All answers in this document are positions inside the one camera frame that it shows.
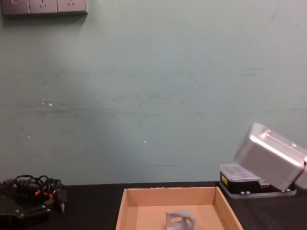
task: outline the table surface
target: table surface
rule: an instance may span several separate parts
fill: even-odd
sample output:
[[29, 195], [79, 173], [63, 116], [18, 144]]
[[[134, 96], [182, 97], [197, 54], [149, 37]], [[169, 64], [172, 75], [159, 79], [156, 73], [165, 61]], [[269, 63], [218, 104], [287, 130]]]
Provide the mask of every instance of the table surface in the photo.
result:
[[[218, 186], [217, 182], [104, 184], [67, 186], [68, 208], [29, 230], [114, 230], [123, 189]], [[244, 230], [306, 230], [307, 192], [295, 196], [235, 200], [227, 198]]]

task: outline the cardboard tray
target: cardboard tray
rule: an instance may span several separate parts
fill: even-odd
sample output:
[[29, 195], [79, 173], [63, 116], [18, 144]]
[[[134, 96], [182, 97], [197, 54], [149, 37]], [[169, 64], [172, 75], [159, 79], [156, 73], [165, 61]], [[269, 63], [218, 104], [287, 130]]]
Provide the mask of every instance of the cardboard tray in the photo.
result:
[[166, 230], [177, 209], [196, 217], [196, 230], [243, 230], [218, 187], [125, 189], [116, 230]]

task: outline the gray 3d printed part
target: gray 3d printed part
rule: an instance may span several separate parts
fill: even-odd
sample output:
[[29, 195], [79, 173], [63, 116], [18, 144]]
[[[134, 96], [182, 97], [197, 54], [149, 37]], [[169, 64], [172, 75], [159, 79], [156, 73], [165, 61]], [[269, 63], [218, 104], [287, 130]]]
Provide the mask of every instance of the gray 3d printed part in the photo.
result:
[[188, 210], [181, 209], [166, 212], [166, 230], [196, 230], [196, 219]]

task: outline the power socket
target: power socket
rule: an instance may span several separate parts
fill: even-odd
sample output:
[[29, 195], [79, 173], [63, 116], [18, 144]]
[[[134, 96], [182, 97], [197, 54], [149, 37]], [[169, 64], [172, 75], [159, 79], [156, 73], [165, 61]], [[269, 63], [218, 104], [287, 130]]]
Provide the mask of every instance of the power socket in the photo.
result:
[[85, 0], [57, 0], [59, 13], [86, 13]]
[[2, 13], [5, 16], [30, 14], [28, 0], [1, 0]]
[[57, 13], [57, 0], [29, 0], [30, 14]]

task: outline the wall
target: wall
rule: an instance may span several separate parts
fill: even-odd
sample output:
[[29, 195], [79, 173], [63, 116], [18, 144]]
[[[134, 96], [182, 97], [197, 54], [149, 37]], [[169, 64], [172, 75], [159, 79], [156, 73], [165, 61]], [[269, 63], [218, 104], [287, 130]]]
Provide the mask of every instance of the wall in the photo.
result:
[[0, 180], [218, 180], [253, 122], [305, 146], [306, 1], [87, 8], [1, 19]]

